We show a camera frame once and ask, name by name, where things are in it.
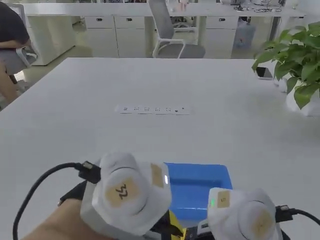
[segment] beige label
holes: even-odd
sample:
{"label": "beige label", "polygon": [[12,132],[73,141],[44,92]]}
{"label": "beige label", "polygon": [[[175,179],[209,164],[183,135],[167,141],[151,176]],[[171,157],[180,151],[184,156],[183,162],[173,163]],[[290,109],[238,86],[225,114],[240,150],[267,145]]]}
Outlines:
{"label": "beige label", "polygon": [[158,165],[151,163],[152,184],[164,188],[164,178],[162,175],[162,169]]}
{"label": "beige label", "polygon": [[230,191],[218,192],[218,209],[228,208],[230,206]]}
{"label": "beige label", "polygon": [[252,225],[252,231],[255,235],[255,238],[263,239],[272,225],[273,219],[271,215],[266,210],[263,210],[255,223]]}
{"label": "beige label", "polygon": [[139,188],[132,177],[127,178],[120,184],[109,187],[105,191],[106,199],[114,208],[121,207],[123,203],[136,198],[138,195]]}

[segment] white cabinet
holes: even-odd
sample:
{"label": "white cabinet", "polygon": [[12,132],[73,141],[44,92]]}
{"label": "white cabinet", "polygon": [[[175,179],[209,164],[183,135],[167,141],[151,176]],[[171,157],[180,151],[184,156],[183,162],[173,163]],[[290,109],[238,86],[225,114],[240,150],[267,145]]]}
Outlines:
{"label": "white cabinet", "polygon": [[118,58],[118,46],[113,16],[87,16],[87,44],[96,58]]}
{"label": "white cabinet", "polygon": [[144,29],[116,29],[120,58],[145,58],[146,37]]}
{"label": "white cabinet", "polygon": [[47,65],[76,45],[69,16],[29,16],[26,29],[38,53],[33,65]]}
{"label": "white cabinet", "polygon": [[205,59],[230,59],[234,46],[235,29],[206,29],[203,46]]}
{"label": "white cabinet", "polygon": [[119,57],[145,58],[145,18],[143,16],[115,16],[114,23]]}
{"label": "white cabinet", "polygon": [[88,28],[88,45],[96,58],[118,58],[116,32],[113,28]]}
{"label": "white cabinet", "polygon": [[230,59],[238,17],[209,16],[206,18],[205,33],[202,44],[206,59]]}

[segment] yellow object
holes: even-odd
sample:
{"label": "yellow object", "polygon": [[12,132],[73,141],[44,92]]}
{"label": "yellow object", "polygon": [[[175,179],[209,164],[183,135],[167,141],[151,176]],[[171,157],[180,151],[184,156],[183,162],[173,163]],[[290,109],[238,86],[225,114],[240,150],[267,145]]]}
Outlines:
{"label": "yellow object", "polygon": [[185,240],[185,238],[186,238],[186,233],[187,233],[187,228],[184,228],[184,229],[182,230],[182,232],[183,232],[183,237],[181,237],[180,240]]}
{"label": "yellow object", "polygon": [[[182,228],[181,224],[179,223],[176,215],[170,210],[169,210],[169,215],[170,215],[170,223],[171,223],[171,225],[176,226],[181,232],[183,232],[184,229]],[[182,240],[182,238],[179,237],[179,236],[171,235],[171,240]]]}

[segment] blue box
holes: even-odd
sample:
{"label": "blue box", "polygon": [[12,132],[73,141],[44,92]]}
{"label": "blue box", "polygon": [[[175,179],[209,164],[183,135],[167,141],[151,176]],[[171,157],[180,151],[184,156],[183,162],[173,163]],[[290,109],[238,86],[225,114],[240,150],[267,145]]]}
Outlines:
{"label": "blue box", "polygon": [[169,169],[172,202],[170,210],[179,221],[198,223],[207,218],[209,190],[232,189],[224,165],[166,163]]}

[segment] black cable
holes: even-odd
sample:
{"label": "black cable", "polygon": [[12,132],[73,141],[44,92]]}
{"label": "black cable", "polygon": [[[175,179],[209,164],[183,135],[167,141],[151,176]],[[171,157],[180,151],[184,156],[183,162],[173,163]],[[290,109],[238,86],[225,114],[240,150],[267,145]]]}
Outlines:
{"label": "black cable", "polygon": [[298,214],[304,215],[307,218],[310,218],[311,220],[315,221],[318,225],[320,225],[320,219],[318,219],[317,217],[300,209],[289,208],[288,205],[277,206],[275,208],[275,221],[277,223],[291,221],[294,219],[293,216]]}
{"label": "black cable", "polygon": [[313,216],[312,214],[306,212],[306,211],[303,211],[303,210],[300,210],[300,209],[295,209],[295,208],[290,208],[289,209],[290,213],[292,215],[304,215],[306,216],[307,218],[310,218],[311,220],[313,220],[314,222],[316,222],[318,225],[320,225],[320,219]]}
{"label": "black cable", "polygon": [[281,230],[281,233],[283,240],[290,240],[290,237],[284,231]]}
{"label": "black cable", "polygon": [[81,163],[75,163],[75,162],[69,162],[69,163],[63,163],[60,165],[57,165],[50,170],[46,171],[41,177],[38,178],[38,180],[33,184],[31,189],[29,190],[28,194],[26,195],[25,199],[22,202],[21,207],[19,208],[18,213],[15,216],[14,222],[13,222],[13,228],[12,228],[12,235],[13,235],[13,240],[19,240],[18,238],[18,225],[21,219],[22,214],[24,213],[30,199],[34,195],[35,191],[39,187],[39,185],[51,174],[61,170],[61,169],[67,169],[67,168],[79,168],[82,167]]}
{"label": "black cable", "polygon": [[13,240],[19,240],[18,238],[18,225],[20,222],[20,219],[22,217],[22,214],[24,213],[30,199],[34,195],[35,191],[39,187],[39,185],[51,174],[54,174],[55,172],[62,170],[62,169],[68,169],[73,168],[79,171],[79,177],[83,178],[93,184],[96,184],[100,181],[101,175],[100,175],[100,167],[86,161],[84,163],[76,163],[76,162],[68,162],[59,164],[50,170],[46,171],[41,177],[38,178],[38,180],[33,184],[31,189],[29,190],[28,194],[26,195],[25,199],[22,202],[21,207],[19,208],[18,213],[15,216],[14,222],[13,222],[13,228],[12,228],[12,236]]}
{"label": "black cable", "polygon": [[272,0],[269,0],[265,5],[264,4],[256,4],[254,3],[254,5],[257,5],[257,6],[265,6],[265,8],[258,8],[258,9],[255,9],[254,12],[255,13],[267,13],[267,12],[272,12],[273,10],[276,12],[276,13],[279,13],[282,11],[282,5],[280,4],[280,6],[278,8],[269,8],[269,4],[271,3]]}

